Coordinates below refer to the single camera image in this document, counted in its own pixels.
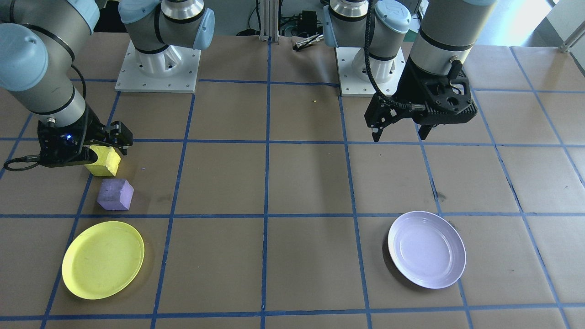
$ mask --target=cable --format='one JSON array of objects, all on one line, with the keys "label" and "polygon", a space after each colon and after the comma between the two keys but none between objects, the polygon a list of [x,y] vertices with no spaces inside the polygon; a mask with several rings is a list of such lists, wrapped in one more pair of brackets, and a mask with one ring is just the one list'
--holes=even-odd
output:
[{"label": "cable", "polygon": [[364,40],[365,40],[364,41],[364,59],[366,61],[367,77],[370,80],[370,83],[372,84],[372,86],[374,87],[376,94],[378,94],[380,96],[380,98],[382,98],[382,100],[384,100],[384,102],[388,103],[390,105],[390,107],[392,107],[394,109],[411,110],[412,104],[397,102],[397,101],[392,100],[390,97],[386,96],[382,92],[382,90],[380,90],[380,87],[378,87],[378,84],[374,80],[374,75],[371,73],[370,43],[373,39],[374,28],[375,28],[374,26],[371,25],[371,20],[372,20],[372,16],[373,16],[373,8],[374,8],[373,0],[368,0],[368,8],[367,8],[367,14],[366,14],[367,15],[366,16],[366,37],[364,38]]},{"label": "cable", "polygon": [[262,31],[262,26],[260,24],[260,1],[256,0],[256,16],[258,17],[258,30]]},{"label": "cable", "polygon": [[75,65],[72,64],[71,68],[79,75],[79,79],[81,80],[81,85],[83,87],[83,92],[81,95],[83,96],[83,99],[85,99],[85,96],[87,96],[87,86],[85,85],[85,79],[83,78],[81,72],[75,67]]},{"label": "cable", "polygon": [[[9,172],[24,172],[25,170],[33,169],[34,167],[39,165],[40,156],[39,155],[27,155],[23,157],[16,157],[14,159],[8,160],[4,163],[4,169],[8,170]],[[28,167],[23,168],[11,168],[9,167],[12,163],[21,163],[21,162],[36,162]]]}]

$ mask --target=white plate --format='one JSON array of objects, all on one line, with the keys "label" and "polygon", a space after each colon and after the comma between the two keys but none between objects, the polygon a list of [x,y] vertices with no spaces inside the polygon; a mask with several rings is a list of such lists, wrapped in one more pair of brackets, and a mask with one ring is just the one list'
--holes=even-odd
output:
[{"label": "white plate", "polygon": [[461,237],[446,220],[426,211],[398,217],[388,233],[388,249],[398,270],[425,288],[448,287],[465,270]]}]

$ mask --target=blue tape line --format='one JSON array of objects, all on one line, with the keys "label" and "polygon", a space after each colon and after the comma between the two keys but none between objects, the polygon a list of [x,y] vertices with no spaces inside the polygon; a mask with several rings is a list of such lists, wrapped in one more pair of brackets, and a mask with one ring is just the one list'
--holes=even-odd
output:
[{"label": "blue tape line", "polygon": [[268,268],[268,196],[269,196],[269,173],[270,173],[270,84],[272,70],[272,46],[269,38],[268,58],[267,58],[267,77],[266,77],[266,154],[264,165],[264,223],[262,234],[262,288],[260,292],[260,329],[266,327],[266,280]]},{"label": "blue tape line", "polygon": [[525,89],[498,89],[498,88],[472,88],[472,91],[532,92],[532,90],[525,90]]},{"label": "blue tape line", "polygon": [[271,140],[271,144],[338,144],[342,145],[342,140]]},{"label": "blue tape line", "polygon": [[157,318],[258,317],[260,312],[159,313]]},{"label": "blue tape line", "polygon": [[[14,143],[14,145],[12,146],[12,150],[10,151],[10,154],[8,154],[8,157],[6,158],[6,161],[12,159],[12,157],[14,157],[14,153],[16,152],[16,148],[18,148],[18,144],[20,143],[20,139],[22,138],[22,135],[25,134],[26,131],[26,127],[29,125],[30,119],[32,119],[33,114],[30,113],[29,116],[26,118],[25,124],[22,126],[22,129],[20,130],[20,133],[18,134],[18,138],[16,140],[16,142]],[[2,179],[2,176],[4,176],[4,173],[6,172],[6,169],[4,169],[4,167],[2,167],[0,169],[0,179]]]},{"label": "blue tape line", "polygon": [[343,132],[343,147],[345,149],[345,162],[347,166],[347,177],[349,179],[349,195],[352,201],[352,217],[353,217],[353,229],[356,235],[356,248],[357,248],[357,260],[360,265],[360,276],[362,279],[362,291],[364,295],[364,306],[366,307],[366,321],[368,329],[372,329],[371,324],[371,314],[370,310],[370,297],[367,291],[367,282],[366,282],[366,271],[364,269],[364,262],[363,262],[363,254],[362,254],[362,240],[360,238],[360,227],[359,222],[357,220],[357,207],[356,207],[356,197],[354,194],[353,189],[353,175],[352,175],[352,164],[349,157],[349,145],[347,143],[347,130],[345,127],[345,114],[343,112],[343,100],[341,96],[338,96],[339,101],[339,114],[341,116],[341,128]]},{"label": "blue tape line", "polygon": [[259,80],[221,80],[221,79],[199,79],[199,82],[210,82],[210,83],[243,83],[243,84],[286,84],[286,85],[326,85],[329,87],[339,87],[337,83],[298,83],[289,81],[259,81]]},{"label": "blue tape line", "polygon": [[188,143],[235,143],[235,144],[264,144],[265,140],[223,140],[223,139],[189,139]]},{"label": "blue tape line", "polygon": [[[402,213],[357,213],[358,217],[398,217]],[[447,212],[444,217],[478,216],[478,217],[513,217],[522,213],[490,213],[490,212]],[[524,213],[527,217],[585,217],[585,213]],[[170,214],[81,214],[80,218],[169,218]],[[0,218],[75,218],[74,214],[0,214]],[[264,214],[174,214],[174,218],[263,218]],[[268,214],[273,218],[317,218],[317,217],[353,217],[353,214]]]},{"label": "blue tape line", "polygon": [[[431,184],[431,189],[433,191],[433,198],[435,199],[435,205],[437,207],[437,212],[438,212],[439,216],[443,217],[441,203],[439,202],[439,194],[438,194],[436,186],[435,186],[435,179],[433,178],[433,173],[431,170],[431,165],[429,163],[429,158],[426,155],[425,143],[423,143],[421,137],[418,135],[418,128],[419,127],[416,123],[414,123],[414,128],[417,131],[418,142],[421,145],[422,158],[425,161],[426,172],[429,176],[429,181]],[[469,313],[469,307],[467,305],[467,298],[465,297],[465,290],[463,290],[463,285],[461,284],[461,278],[457,281],[457,287],[459,288],[459,293],[461,294],[461,301],[463,303],[463,310],[465,311],[465,316],[467,318],[467,325],[469,326],[469,329],[473,329],[472,316]]]},{"label": "blue tape line", "polygon": [[479,305],[470,306],[473,311],[492,310],[523,310],[523,309],[556,309],[557,304],[510,304],[510,305]]},{"label": "blue tape line", "polygon": [[[585,308],[585,303],[565,303],[563,307],[580,309]],[[490,310],[523,310],[523,309],[555,309],[555,303],[544,304],[500,304],[500,305],[478,305],[469,306],[471,311]],[[349,310],[280,310],[266,311],[265,316],[315,316],[315,315],[338,315],[338,314],[395,314],[395,313],[434,313],[464,311],[463,306],[443,307],[404,307],[395,309],[349,309]],[[263,312],[207,312],[207,313],[158,313],[156,318],[225,318],[225,317],[259,317]],[[49,321],[58,320],[126,320],[153,318],[154,314],[69,314],[48,316]],[[43,316],[0,316],[0,321],[40,321]]]},{"label": "blue tape line", "polygon": [[325,86],[328,86],[328,87],[339,88],[339,84],[337,84],[337,83],[295,83],[295,82],[286,82],[286,81],[273,81],[272,84],[285,84],[285,85],[325,85]]},{"label": "blue tape line", "polygon": [[445,306],[445,307],[404,307],[401,309],[372,309],[376,314],[393,314],[393,313],[430,313],[430,312],[454,312],[465,311],[463,306]]},{"label": "blue tape line", "polygon": [[175,218],[263,218],[263,214],[174,214]]},{"label": "blue tape line", "polygon": [[550,93],[550,94],[585,94],[585,91],[578,90],[535,90],[536,92]]},{"label": "blue tape line", "polygon": [[[5,138],[6,140],[17,140],[16,138]],[[20,140],[36,140],[36,138],[21,138]],[[162,139],[162,138],[136,138],[135,142],[150,143],[183,143],[184,139]],[[265,140],[245,139],[187,139],[187,143],[226,143],[226,144],[264,144]],[[319,145],[342,145],[341,140],[271,140],[270,144],[319,144]],[[422,142],[424,145],[437,146],[481,146],[493,147],[492,143],[455,143],[455,142]],[[366,142],[348,141],[349,145],[420,145],[420,142]],[[497,146],[517,148],[561,148],[561,144],[519,144],[519,143],[496,143]],[[585,148],[585,145],[564,145],[567,148]]]},{"label": "blue tape line", "polygon": [[75,218],[72,214],[0,214],[0,218]]},{"label": "blue tape line", "polygon": [[[65,250],[63,251],[63,255],[69,248],[69,245],[73,242],[73,238],[75,237],[75,231],[77,230],[77,224],[79,223],[79,218],[81,215],[81,210],[83,209],[83,205],[85,203],[85,198],[87,198],[87,193],[90,190],[91,181],[93,179],[93,175],[89,175],[87,177],[87,182],[85,183],[85,189],[81,196],[81,201],[79,203],[79,207],[77,208],[77,215],[75,215],[75,219],[73,220],[73,225],[71,226],[71,231],[69,233],[69,237],[67,238],[67,244],[65,245]],[[61,267],[57,269],[57,277],[55,278],[55,282],[53,283],[53,289],[51,290],[51,295],[49,297],[49,302],[47,303],[47,307],[45,308],[43,321],[41,322],[40,329],[44,329],[47,326],[47,320],[49,319],[49,314],[51,313],[51,309],[53,308],[53,303],[55,301],[55,296],[57,295],[57,289],[59,288],[59,283],[61,282]]]},{"label": "blue tape line", "polygon": [[[530,83],[530,81],[528,80],[528,76],[526,75],[526,72],[524,72],[524,69],[521,68],[521,70],[522,70],[522,73],[524,74],[524,77],[528,81],[528,83]],[[482,118],[485,126],[486,126],[487,133],[490,136],[491,141],[493,142],[494,141],[494,135],[491,133],[490,126],[489,126],[489,124],[487,123],[487,120],[486,120],[486,116],[483,113],[483,110],[481,108],[481,104],[480,104],[479,100],[477,100],[477,97],[476,97],[474,91],[472,91],[472,96],[476,100],[477,109],[478,109],[478,111],[479,111],[479,113],[481,115],[481,118]],[[526,214],[524,213],[524,210],[522,209],[522,205],[520,204],[520,199],[518,198],[518,193],[516,192],[516,189],[514,188],[514,185],[512,184],[512,179],[510,178],[510,174],[508,172],[508,169],[506,168],[506,165],[504,163],[504,159],[502,158],[502,155],[500,153],[500,150],[498,149],[498,147],[497,147],[497,145],[495,143],[494,143],[494,150],[495,150],[495,153],[496,153],[496,155],[498,157],[498,161],[500,162],[500,166],[502,167],[502,171],[504,172],[504,176],[506,177],[506,181],[508,181],[508,185],[510,186],[510,189],[512,191],[512,195],[514,196],[514,201],[516,202],[516,205],[518,207],[518,210],[520,210],[520,214],[521,214],[521,217],[522,217],[522,221],[524,222],[524,226],[526,227],[526,231],[528,233],[528,236],[530,237],[530,241],[532,243],[532,247],[534,248],[534,251],[536,252],[536,256],[538,258],[538,262],[541,265],[542,271],[543,271],[543,273],[544,273],[544,275],[546,277],[546,281],[547,281],[547,283],[549,285],[549,288],[550,288],[550,290],[552,292],[553,298],[555,299],[555,303],[556,303],[557,307],[559,308],[559,311],[560,311],[561,316],[563,318],[563,322],[565,323],[565,327],[566,327],[566,329],[570,329],[569,322],[567,321],[567,318],[565,316],[565,312],[563,311],[562,306],[560,305],[559,297],[556,294],[555,287],[552,284],[552,281],[550,279],[549,273],[548,273],[548,271],[546,269],[546,266],[545,266],[544,262],[542,261],[541,254],[540,254],[540,252],[538,250],[538,247],[536,245],[536,241],[534,240],[534,236],[532,235],[532,231],[530,230],[530,226],[528,225],[528,220],[526,219]]]},{"label": "blue tape line", "polygon": [[175,190],[173,193],[173,202],[171,203],[171,213],[170,213],[170,216],[168,218],[167,237],[164,241],[163,261],[162,261],[162,264],[160,267],[159,283],[157,285],[156,295],[154,297],[154,307],[153,307],[153,311],[152,311],[153,318],[152,318],[152,321],[150,322],[151,329],[154,329],[156,326],[156,318],[157,318],[157,313],[159,311],[159,305],[160,305],[160,296],[161,296],[162,291],[163,291],[164,273],[165,273],[166,268],[167,268],[168,250],[169,250],[170,243],[171,243],[171,234],[173,232],[173,222],[174,222],[175,209],[177,207],[177,199],[178,199],[178,194],[179,194],[179,188],[181,185],[181,175],[183,174],[183,165],[185,163],[185,153],[187,152],[187,138],[189,136],[189,131],[191,129],[191,120],[193,118],[194,108],[195,108],[195,95],[193,94],[191,96],[191,104],[189,106],[189,115],[187,116],[187,124],[185,125],[185,135],[184,135],[184,141],[183,141],[183,148],[181,150],[181,159],[179,161],[179,168],[177,170],[177,180],[175,182]]},{"label": "blue tape line", "polygon": [[521,216],[521,213],[490,213],[487,211],[480,211],[480,212],[452,212],[452,213],[441,213],[442,216],[502,216],[502,217],[512,217],[512,216]]},{"label": "blue tape line", "polygon": [[[557,136],[559,142],[561,143],[561,145],[563,144],[562,139],[559,136],[559,133],[557,132],[555,126],[553,125],[552,121],[550,120],[548,113],[546,113],[546,109],[544,108],[540,97],[538,97],[538,94],[535,92],[534,86],[532,85],[532,82],[530,81],[530,79],[528,78],[528,75],[526,73],[526,71],[524,70],[524,68],[522,67],[522,64],[520,63],[520,60],[518,59],[518,56],[516,55],[516,52],[514,51],[514,49],[512,47],[510,47],[510,50],[512,51],[512,55],[514,56],[514,60],[516,60],[516,63],[518,64],[518,67],[520,68],[520,70],[522,71],[522,74],[524,75],[524,78],[526,78],[526,81],[528,82],[528,85],[530,86],[530,89],[533,91],[534,96],[536,96],[536,99],[538,100],[538,104],[541,106],[541,109],[543,111],[543,113],[546,116],[546,119],[549,121],[550,127],[553,129],[555,135]],[[579,171],[576,169],[573,159],[570,157],[569,152],[567,151],[566,148],[564,148],[565,150],[565,154],[567,156],[567,158],[569,159],[569,161],[571,162],[571,165],[573,166],[573,169],[575,170],[575,172],[577,173],[579,180],[581,181],[581,184],[585,187],[585,183],[583,182],[583,178],[581,177],[581,175],[579,174]],[[522,209],[522,205],[518,200],[518,208],[520,209],[520,212],[523,213],[522,215],[522,220],[524,221],[524,225],[526,226],[526,231],[528,231],[528,235],[530,236],[530,241],[532,242],[532,246],[536,252],[536,255],[538,257],[538,262],[541,264],[542,267],[542,271],[545,274],[546,277],[546,281],[549,284],[550,287],[550,291],[552,292],[553,297],[555,298],[555,302],[558,305],[559,311],[560,311],[560,315],[563,318],[563,322],[565,323],[565,327],[567,329],[570,329],[570,325],[569,325],[569,321],[567,320],[567,317],[565,315],[565,311],[563,310],[563,307],[560,305],[560,301],[559,301],[559,296],[556,293],[556,289],[555,286],[552,283],[552,280],[550,279],[550,275],[548,273],[548,270],[546,269],[546,265],[544,263],[544,261],[542,260],[542,255],[540,250],[538,249],[538,245],[536,244],[536,240],[534,239],[534,236],[532,235],[532,230],[530,229],[530,225],[528,224],[528,220],[526,219],[526,216],[524,215],[524,210]]]},{"label": "blue tape line", "polygon": [[524,89],[498,89],[498,88],[472,88],[473,91],[496,91],[496,92],[543,92],[549,94],[585,94],[585,91],[570,91],[570,90],[530,90]]},{"label": "blue tape line", "polygon": [[217,80],[217,79],[199,79],[199,82],[212,82],[212,83],[247,83],[247,84],[265,84],[266,81],[254,81],[254,80]]},{"label": "blue tape line", "polygon": [[113,101],[112,111],[110,111],[110,115],[108,117],[108,123],[107,123],[107,125],[109,125],[109,124],[112,123],[113,114],[114,114],[114,112],[116,112],[116,107],[118,107],[118,101],[120,100],[120,95],[121,95],[121,92],[117,91],[116,92],[116,98],[114,98],[114,101]]}]

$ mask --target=foam block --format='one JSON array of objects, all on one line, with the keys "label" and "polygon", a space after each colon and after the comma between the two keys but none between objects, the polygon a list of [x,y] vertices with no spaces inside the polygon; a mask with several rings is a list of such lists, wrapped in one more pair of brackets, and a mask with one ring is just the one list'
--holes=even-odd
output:
[{"label": "foam block", "polygon": [[125,179],[102,180],[98,203],[106,210],[130,210],[134,188]]},{"label": "foam block", "polygon": [[98,160],[91,164],[85,164],[85,167],[94,176],[116,177],[120,156],[111,146],[90,145],[90,149],[98,155]]}]

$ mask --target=purple block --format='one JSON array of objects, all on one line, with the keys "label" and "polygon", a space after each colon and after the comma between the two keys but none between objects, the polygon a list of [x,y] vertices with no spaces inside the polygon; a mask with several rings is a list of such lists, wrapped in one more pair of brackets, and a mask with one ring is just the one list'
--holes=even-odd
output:
[{"label": "purple block", "polygon": [[98,203],[106,210],[130,210],[134,188],[125,179],[103,179]]}]

